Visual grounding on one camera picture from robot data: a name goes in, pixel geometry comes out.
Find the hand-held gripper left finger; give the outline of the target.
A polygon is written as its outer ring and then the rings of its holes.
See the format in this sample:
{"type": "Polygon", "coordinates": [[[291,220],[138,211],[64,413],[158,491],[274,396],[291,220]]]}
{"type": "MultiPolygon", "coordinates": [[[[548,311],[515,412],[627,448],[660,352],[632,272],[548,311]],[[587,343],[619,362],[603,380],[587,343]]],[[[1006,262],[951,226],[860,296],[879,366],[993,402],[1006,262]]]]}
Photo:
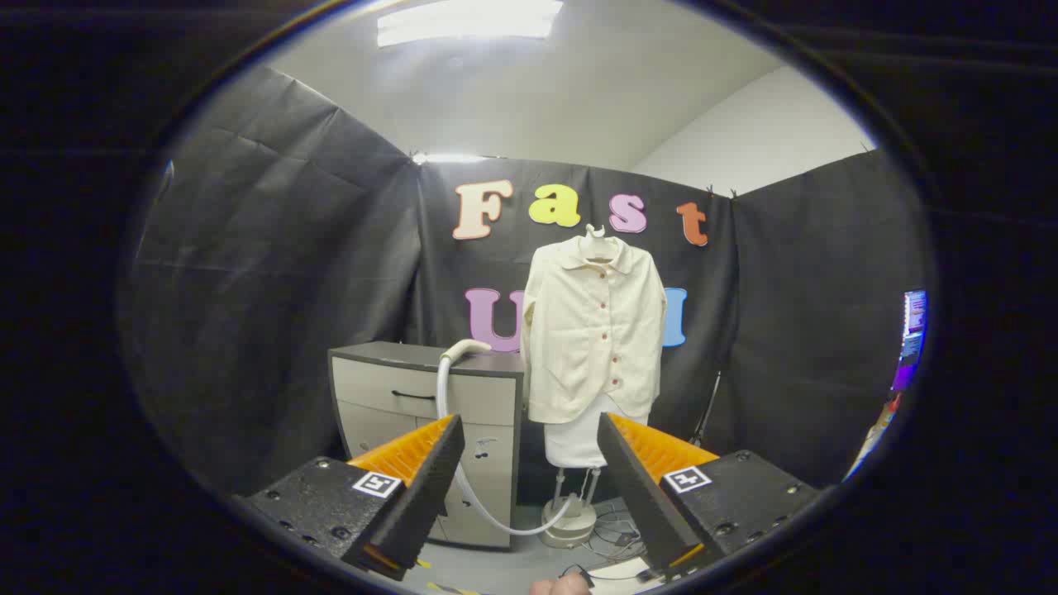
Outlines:
{"type": "Polygon", "coordinates": [[[238,501],[326,559],[400,581],[445,510],[464,448],[462,419],[449,415],[354,459],[309,459],[238,501]]]}

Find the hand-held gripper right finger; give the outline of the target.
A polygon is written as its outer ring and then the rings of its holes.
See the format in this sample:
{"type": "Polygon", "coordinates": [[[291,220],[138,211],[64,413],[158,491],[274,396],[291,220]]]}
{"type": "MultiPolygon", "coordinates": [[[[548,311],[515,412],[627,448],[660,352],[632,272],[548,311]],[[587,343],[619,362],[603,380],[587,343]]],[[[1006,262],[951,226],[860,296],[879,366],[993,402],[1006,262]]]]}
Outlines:
{"type": "Polygon", "coordinates": [[[755,452],[714,455],[612,412],[598,418],[597,443],[645,546],[647,567],[665,579],[756,545],[819,497],[755,452]]]}

